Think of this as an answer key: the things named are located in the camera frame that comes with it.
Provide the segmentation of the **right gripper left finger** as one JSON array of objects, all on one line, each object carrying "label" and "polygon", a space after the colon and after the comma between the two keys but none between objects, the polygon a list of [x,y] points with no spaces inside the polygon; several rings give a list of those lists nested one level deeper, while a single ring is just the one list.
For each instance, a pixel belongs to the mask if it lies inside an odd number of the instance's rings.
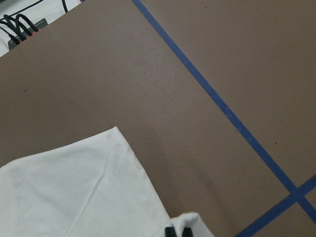
[{"label": "right gripper left finger", "polygon": [[166,227],[164,229],[165,237],[176,237],[176,232],[174,227]]}]

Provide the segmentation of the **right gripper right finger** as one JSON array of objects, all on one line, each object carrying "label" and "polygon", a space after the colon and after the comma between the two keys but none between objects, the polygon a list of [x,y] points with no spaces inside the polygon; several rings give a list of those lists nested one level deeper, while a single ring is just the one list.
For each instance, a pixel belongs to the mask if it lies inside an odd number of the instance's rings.
[{"label": "right gripper right finger", "polygon": [[193,237],[192,229],[189,227],[185,227],[182,232],[182,237]]}]

